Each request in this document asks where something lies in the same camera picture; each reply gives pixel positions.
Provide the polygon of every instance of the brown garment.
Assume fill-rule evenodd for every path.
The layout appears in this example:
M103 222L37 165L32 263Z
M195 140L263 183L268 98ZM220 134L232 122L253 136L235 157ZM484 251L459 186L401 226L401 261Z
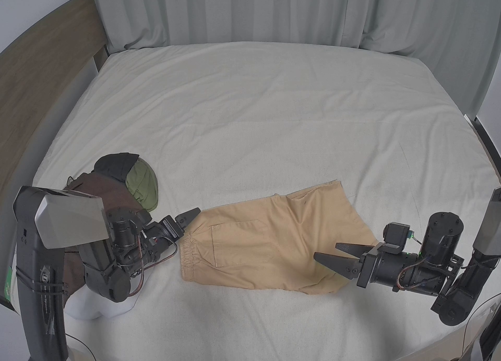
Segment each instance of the brown garment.
M97 172L82 173L64 189L80 191L82 193L101 197L105 211L117 207L130 208L134 212L142 209L141 205L132 196L124 183ZM65 251L63 282L68 285L66 288L68 295L63 296L63 300L66 304L70 295L83 287L85 281L82 259L78 252L72 252L77 251L77 248L68 247Z
M313 259L337 242L377 240L334 181L202 211L180 242L184 280L246 289L336 292L348 280Z

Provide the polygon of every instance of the white bed sheet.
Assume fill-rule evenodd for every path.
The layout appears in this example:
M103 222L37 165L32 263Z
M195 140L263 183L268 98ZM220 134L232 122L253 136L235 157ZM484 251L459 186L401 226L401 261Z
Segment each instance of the white bed sheet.
M110 56L34 183L62 188L102 155L140 154L156 171L153 217L287 194L339 179L375 236L391 221L422 237L460 215L469 259L495 172L474 132L420 61L321 45L170 46ZM416 252L410 242L406 249ZM501 291L501 268L480 297ZM454 328L433 297L351 282L337 294L187 283L157 266L136 306L67 332L103 360L389 360Z

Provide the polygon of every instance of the green label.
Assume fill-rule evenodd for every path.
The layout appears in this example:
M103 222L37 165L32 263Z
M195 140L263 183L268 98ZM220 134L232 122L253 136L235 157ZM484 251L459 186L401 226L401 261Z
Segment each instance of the green label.
M10 281L12 280L12 268L9 266L7 271L7 280L5 281L5 289L3 290L3 296L10 302Z

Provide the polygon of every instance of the curtain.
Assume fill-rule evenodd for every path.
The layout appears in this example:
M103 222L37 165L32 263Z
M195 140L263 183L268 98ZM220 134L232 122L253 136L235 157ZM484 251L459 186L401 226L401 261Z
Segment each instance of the curtain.
M228 41L416 57L474 117L501 51L501 0L96 0L109 51Z

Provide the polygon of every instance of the tan shorts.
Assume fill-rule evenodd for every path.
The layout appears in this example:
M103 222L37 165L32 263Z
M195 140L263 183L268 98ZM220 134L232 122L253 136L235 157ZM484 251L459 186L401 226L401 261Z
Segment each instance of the tan shorts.
M345 255L337 242L377 240L333 181L289 195L202 211L180 241L186 281L307 294L336 292L348 280L313 260Z

